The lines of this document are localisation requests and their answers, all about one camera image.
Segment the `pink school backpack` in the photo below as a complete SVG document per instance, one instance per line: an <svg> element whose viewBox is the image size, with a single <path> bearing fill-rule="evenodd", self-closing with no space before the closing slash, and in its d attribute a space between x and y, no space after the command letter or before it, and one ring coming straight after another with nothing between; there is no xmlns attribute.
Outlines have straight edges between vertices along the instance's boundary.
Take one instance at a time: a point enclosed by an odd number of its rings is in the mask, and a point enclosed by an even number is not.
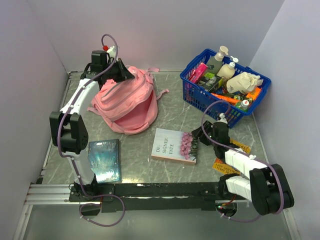
<svg viewBox="0 0 320 240"><path fill-rule="evenodd" d="M157 68L142 70L129 66L134 79L115 82L109 79L91 101L88 111L101 116L113 132L135 135L146 130L158 115L157 101L168 89L155 92Z"/></svg>

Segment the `white book pink flowers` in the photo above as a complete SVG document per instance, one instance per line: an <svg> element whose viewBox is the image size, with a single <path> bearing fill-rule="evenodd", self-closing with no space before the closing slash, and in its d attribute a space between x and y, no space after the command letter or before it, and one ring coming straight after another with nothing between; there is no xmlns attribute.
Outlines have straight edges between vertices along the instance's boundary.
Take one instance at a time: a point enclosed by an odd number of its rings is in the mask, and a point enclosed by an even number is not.
<svg viewBox="0 0 320 240"><path fill-rule="evenodd" d="M198 155L198 139L191 132L157 128L151 157L195 165Z"/></svg>

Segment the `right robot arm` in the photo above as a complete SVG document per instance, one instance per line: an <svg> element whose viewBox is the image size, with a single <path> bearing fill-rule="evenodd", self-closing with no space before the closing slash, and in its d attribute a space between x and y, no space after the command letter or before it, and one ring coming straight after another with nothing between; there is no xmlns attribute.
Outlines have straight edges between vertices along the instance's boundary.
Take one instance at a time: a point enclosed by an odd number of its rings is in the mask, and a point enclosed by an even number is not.
<svg viewBox="0 0 320 240"><path fill-rule="evenodd" d="M252 202L261 216L278 214L294 206L295 199L283 168L257 160L232 142L227 123L205 121L191 134L201 143L213 146L215 156L237 171L220 178L218 193L223 199L233 195L242 197Z"/></svg>

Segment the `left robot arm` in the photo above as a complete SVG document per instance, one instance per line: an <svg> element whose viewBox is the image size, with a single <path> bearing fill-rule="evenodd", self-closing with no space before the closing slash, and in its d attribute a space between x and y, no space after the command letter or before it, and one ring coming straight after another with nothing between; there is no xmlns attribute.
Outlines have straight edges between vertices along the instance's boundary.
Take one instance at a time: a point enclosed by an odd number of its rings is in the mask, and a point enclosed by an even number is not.
<svg viewBox="0 0 320 240"><path fill-rule="evenodd" d="M61 157L68 159L74 175L72 192L93 201L100 197L95 173L85 153L89 134L83 115L93 98L109 80L117 83L132 80L129 72L118 56L110 56L103 50L94 50L91 61L80 77L79 84L68 103L49 116L52 143Z"/></svg>

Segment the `orange snack pack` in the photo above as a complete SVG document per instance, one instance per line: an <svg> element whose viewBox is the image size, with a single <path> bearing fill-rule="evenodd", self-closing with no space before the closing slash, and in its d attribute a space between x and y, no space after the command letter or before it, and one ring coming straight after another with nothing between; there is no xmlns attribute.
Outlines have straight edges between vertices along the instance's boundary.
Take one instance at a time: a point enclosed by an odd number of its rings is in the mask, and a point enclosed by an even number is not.
<svg viewBox="0 0 320 240"><path fill-rule="evenodd" d="M256 87L252 92L248 93L246 97L255 101L258 98L260 92L261 92L261 88Z"/></svg>

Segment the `beige cloth bag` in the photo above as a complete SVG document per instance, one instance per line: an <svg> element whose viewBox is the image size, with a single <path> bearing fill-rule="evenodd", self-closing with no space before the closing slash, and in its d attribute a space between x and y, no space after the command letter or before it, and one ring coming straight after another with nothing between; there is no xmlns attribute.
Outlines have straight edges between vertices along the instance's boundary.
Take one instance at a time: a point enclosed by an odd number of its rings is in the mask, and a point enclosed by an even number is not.
<svg viewBox="0 0 320 240"><path fill-rule="evenodd" d="M251 93L256 87L263 83L260 75L255 75L249 72L242 72L226 82L226 91L230 94L248 94Z"/></svg>

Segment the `blue plastic basket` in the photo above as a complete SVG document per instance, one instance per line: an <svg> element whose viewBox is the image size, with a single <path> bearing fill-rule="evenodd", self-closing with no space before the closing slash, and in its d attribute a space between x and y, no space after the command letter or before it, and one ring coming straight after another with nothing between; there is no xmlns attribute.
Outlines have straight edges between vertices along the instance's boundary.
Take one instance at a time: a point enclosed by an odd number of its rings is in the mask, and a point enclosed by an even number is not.
<svg viewBox="0 0 320 240"><path fill-rule="evenodd" d="M233 128L239 120L241 120L244 116L250 116L260 105L265 98L272 82L268 77L254 71L250 67L244 67L237 63L235 65L235 75L247 72L254 75L259 75L260 78L263 79L262 85L259 86L261 91L257 98L253 101L253 103L250 104L247 111L242 111L233 105L228 105L227 103L217 103L210 109L207 109L210 104L219 101L220 99L205 91L203 87L190 82L189 78L193 71L196 70L201 63L206 64L211 57L216 55L216 53L216 51L206 48L199 55L197 55L182 71L180 74L180 78L182 79L182 98L185 102L194 106L201 112L206 112L208 116L214 118L215 120L219 118L219 114L226 113L225 117L228 121L228 126Z"/></svg>

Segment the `yellow children's book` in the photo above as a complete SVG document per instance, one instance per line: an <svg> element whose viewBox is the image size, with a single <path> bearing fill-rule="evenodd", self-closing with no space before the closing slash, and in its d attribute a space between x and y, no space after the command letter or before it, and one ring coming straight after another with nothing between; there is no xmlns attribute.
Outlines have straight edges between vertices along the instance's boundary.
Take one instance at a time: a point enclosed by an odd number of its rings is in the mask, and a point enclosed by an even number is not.
<svg viewBox="0 0 320 240"><path fill-rule="evenodd" d="M251 148L248 145L245 145L239 141L236 141L234 139L230 139L230 142L232 144L234 144L236 146L236 148L240 148L242 149L245 153L249 154L251 152ZM219 171L220 173L224 174L224 175L228 175L228 174L237 174L240 175L241 173L236 170L235 168L233 168L230 165L227 165L226 163L224 163L222 160L220 160L219 158L215 159L215 162L212 166L213 169Z"/></svg>

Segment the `orange packet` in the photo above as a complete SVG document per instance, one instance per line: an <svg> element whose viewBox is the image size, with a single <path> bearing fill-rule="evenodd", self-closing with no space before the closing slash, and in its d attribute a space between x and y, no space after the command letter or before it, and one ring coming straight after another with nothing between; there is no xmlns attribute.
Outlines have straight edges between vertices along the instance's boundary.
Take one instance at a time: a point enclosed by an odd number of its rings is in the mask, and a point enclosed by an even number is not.
<svg viewBox="0 0 320 240"><path fill-rule="evenodd" d="M220 95L220 94L215 94L215 93L212 93L212 95L220 100L224 100L232 105L235 105L237 104L238 102L240 102L240 100L237 100L237 99L234 99L234 98L231 98L231 97L227 97L227 96L223 96L223 95Z"/></svg>

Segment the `green bottle red cap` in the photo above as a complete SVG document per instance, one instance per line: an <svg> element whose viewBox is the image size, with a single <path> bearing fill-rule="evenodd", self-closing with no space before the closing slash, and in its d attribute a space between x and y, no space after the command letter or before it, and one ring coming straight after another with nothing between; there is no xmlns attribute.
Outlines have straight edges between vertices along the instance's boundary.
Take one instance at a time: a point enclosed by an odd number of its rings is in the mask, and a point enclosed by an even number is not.
<svg viewBox="0 0 320 240"><path fill-rule="evenodd" d="M250 104L251 102L248 99L244 99L242 101L237 102L234 106L243 112L247 112Z"/></svg>

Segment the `black green box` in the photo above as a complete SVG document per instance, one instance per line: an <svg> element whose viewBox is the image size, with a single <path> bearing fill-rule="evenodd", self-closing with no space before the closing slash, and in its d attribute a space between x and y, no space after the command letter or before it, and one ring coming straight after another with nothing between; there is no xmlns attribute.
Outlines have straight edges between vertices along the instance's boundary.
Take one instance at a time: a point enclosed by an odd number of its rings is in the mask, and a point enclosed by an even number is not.
<svg viewBox="0 0 320 240"><path fill-rule="evenodd" d="M198 85L209 93L215 93L222 84L223 79L210 72L206 72L198 81Z"/></svg>

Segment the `cream pump bottle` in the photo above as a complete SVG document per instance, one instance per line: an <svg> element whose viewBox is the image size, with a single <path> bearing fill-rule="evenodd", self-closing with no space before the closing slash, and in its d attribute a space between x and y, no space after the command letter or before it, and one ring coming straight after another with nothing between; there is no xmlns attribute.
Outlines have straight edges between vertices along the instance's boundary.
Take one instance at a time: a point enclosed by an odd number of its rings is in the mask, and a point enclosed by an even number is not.
<svg viewBox="0 0 320 240"><path fill-rule="evenodd" d="M217 73L217 76L221 77L224 82L228 81L235 74L236 64L239 62L239 59L231 56L231 62L224 64Z"/></svg>

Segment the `pink box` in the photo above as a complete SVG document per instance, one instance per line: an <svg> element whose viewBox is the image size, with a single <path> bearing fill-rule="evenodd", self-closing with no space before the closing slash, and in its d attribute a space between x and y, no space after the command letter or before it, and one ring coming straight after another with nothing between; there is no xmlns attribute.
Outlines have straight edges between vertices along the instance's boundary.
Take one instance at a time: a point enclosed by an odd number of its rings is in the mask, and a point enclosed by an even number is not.
<svg viewBox="0 0 320 240"><path fill-rule="evenodd" d="M208 66L202 62L195 70L192 71L188 80L192 83L197 83L198 80L204 75L207 69Z"/></svg>

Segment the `grey pump bottle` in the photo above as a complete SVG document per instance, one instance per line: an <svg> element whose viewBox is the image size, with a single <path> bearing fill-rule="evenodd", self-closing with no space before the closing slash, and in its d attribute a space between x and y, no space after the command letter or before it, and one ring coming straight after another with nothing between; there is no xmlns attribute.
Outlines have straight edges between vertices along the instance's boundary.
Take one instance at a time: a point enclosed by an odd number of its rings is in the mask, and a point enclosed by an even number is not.
<svg viewBox="0 0 320 240"><path fill-rule="evenodd" d="M229 54L228 52L229 49L226 46L220 46L218 52L214 56L210 57L206 63L207 72L216 75L222 67L223 58Z"/></svg>

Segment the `teal hardcover book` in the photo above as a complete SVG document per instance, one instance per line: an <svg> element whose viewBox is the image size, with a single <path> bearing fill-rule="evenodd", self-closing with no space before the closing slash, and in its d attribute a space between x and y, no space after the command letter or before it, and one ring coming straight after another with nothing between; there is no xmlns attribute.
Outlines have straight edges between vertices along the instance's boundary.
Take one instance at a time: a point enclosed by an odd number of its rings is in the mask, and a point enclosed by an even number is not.
<svg viewBox="0 0 320 240"><path fill-rule="evenodd" d="M119 144L119 139L89 142L88 160L99 184L121 181Z"/></svg>

